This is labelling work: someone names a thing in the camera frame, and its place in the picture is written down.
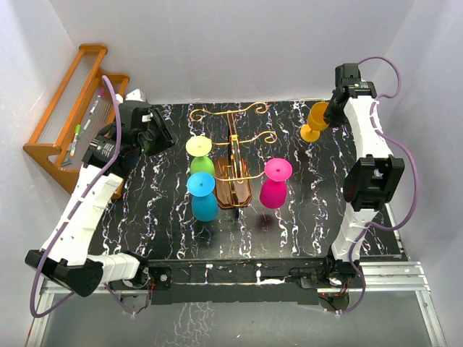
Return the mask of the orange wine glass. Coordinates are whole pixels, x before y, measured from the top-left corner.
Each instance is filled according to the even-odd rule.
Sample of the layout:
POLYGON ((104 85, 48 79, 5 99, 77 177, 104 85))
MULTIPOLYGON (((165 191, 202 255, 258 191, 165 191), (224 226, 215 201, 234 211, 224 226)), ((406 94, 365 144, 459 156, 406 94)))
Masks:
POLYGON ((320 133, 328 128, 329 123, 324 119, 324 114, 328 108, 325 101, 317 102, 310 109, 307 123, 301 128, 301 138, 306 142, 315 142, 320 137, 320 133))

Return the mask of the green wine glass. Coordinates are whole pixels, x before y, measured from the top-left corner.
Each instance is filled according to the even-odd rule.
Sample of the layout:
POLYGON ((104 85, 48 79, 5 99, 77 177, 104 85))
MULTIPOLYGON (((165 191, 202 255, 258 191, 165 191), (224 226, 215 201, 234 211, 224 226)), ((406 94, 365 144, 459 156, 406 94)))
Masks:
POLYGON ((187 153, 193 157, 190 164, 190 173, 196 174, 203 172, 214 177, 214 163, 208 157, 213 147, 212 141, 208 137, 195 135, 188 139, 185 147, 187 153))

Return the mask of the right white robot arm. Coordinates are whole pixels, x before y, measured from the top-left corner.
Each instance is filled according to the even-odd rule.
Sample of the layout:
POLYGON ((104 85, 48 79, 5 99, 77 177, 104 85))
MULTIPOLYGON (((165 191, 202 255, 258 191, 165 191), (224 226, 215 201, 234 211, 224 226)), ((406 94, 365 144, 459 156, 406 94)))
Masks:
POLYGON ((322 270, 323 280, 333 287, 356 276, 364 232, 391 201, 405 169, 404 160, 395 158, 378 134, 379 126, 371 123, 370 107, 376 96, 374 84, 362 80, 359 64, 335 68, 335 89, 323 120, 333 128, 350 125, 357 160, 344 180, 344 217, 322 270))

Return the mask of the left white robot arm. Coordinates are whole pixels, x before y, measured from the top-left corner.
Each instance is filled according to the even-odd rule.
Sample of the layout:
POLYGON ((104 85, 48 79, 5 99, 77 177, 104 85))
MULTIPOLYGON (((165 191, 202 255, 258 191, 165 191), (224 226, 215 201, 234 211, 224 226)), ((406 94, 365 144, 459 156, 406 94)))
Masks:
POLYGON ((131 252, 93 256, 88 250, 107 204, 140 156, 162 153, 176 141, 158 106, 139 100, 120 103, 119 120, 90 141, 55 230, 40 249, 28 251, 25 263, 81 297, 112 281, 125 280, 133 288, 145 286, 150 272, 142 257, 131 252))

